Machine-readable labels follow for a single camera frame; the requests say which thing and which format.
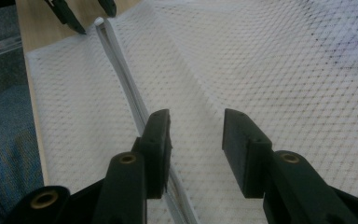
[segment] screw hole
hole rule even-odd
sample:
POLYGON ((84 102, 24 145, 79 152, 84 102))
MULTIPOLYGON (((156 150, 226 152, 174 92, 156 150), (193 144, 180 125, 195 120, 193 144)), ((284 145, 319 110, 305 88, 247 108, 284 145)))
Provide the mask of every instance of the screw hole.
POLYGON ((33 209, 42 209, 54 204, 58 199, 56 190, 45 191, 34 196, 31 200, 31 207, 33 209))
POLYGON ((136 161, 136 157, 133 155, 125 155, 120 158, 120 162, 123 164, 130 164, 136 161))
POLYGON ((290 163, 298 163, 300 162, 300 158, 294 154, 289 154, 289 153, 283 153, 281 155, 281 158, 284 161, 290 162, 290 163))

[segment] wooden table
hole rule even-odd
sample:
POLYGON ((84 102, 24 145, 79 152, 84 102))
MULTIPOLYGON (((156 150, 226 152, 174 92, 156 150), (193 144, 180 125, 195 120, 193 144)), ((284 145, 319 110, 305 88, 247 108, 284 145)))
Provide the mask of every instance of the wooden table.
MULTIPOLYGON (((117 5, 117 14, 119 15, 123 13, 139 2, 140 0, 115 0, 117 5)), ((72 9, 76 18, 80 21, 80 24, 82 24, 85 29, 93 24, 96 18, 107 17, 102 7, 98 3, 98 0, 66 0, 66 3, 68 4, 69 8, 72 9)), ((16 0, 16 5, 19 15, 24 55, 33 49, 39 49, 71 35, 77 35, 77 33, 69 29, 67 25, 62 25, 60 23, 58 18, 48 7, 48 4, 44 0, 16 0)), ((43 179, 45 185, 47 185, 48 179, 46 160, 44 157, 45 153, 36 108, 34 85, 31 80, 31 74, 27 61, 26 69, 34 112, 34 126, 36 129, 43 179)))

